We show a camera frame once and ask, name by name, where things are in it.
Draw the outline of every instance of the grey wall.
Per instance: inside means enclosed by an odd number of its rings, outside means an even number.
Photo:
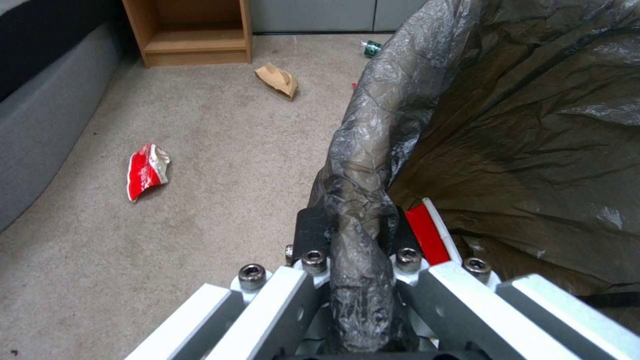
[[[395,31],[425,0],[251,0],[256,33]]]
[[[395,31],[425,0],[378,0],[373,31]]]

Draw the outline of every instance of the red plastic part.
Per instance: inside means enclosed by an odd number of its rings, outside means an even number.
[[[429,215],[429,211],[424,204],[410,209],[404,215],[409,221],[411,230],[413,230],[413,234],[418,240],[418,244],[429,265],[433,266],[451,260],[447,248],[444,247],[444,243],[438,233],[438,228],[433,223],[431,215]]]

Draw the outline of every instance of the brown paper bag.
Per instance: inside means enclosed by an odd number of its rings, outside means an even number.
[[[292,101],[298,89],[298,81],[290,73],[278,69],[272,63],[256,69],[255,75],[267,88],[276,94]]]

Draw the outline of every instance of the green can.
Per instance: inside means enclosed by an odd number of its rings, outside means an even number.
[[[367,43],[362,42],[364,45],[364,54],[368,58],[374,57],[380,49],[382,49],[382,44],[379,44],[375,41],[369,40]]]

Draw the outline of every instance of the plastic bag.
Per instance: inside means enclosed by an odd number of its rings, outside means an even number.
[[[378,245],[394,203],[429,197],[461,233],[603,284],[638,281],[636,6],[429,0],[371,60],[309,202],[335,224],[336,350],[411,338]]]

